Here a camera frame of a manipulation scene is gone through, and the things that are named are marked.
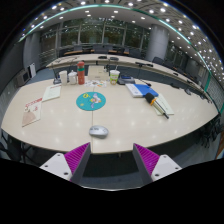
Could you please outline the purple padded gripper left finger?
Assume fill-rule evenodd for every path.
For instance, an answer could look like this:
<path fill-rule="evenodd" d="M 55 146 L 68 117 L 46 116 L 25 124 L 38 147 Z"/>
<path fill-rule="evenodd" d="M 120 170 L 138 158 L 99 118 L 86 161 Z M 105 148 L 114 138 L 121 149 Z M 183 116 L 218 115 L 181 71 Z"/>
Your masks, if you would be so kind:
<path fill-rule="evenodd" d="M 90 154 L 91 145 L 86 143 L 65 154 L 56 153 L 41 166 L 41 169 L 78 184 L 81 181 Z"/>

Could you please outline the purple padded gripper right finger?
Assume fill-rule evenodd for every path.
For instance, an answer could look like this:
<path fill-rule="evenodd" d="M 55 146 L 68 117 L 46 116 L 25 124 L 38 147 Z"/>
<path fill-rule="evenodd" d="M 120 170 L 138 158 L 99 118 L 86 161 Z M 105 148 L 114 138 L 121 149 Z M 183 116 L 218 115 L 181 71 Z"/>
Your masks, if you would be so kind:
<path fill-rule="evenodd" d="M 133 144 L 133 156 L 144 185 L 181 170 L 168 155 L 158 155 L 136 143 Z"/>

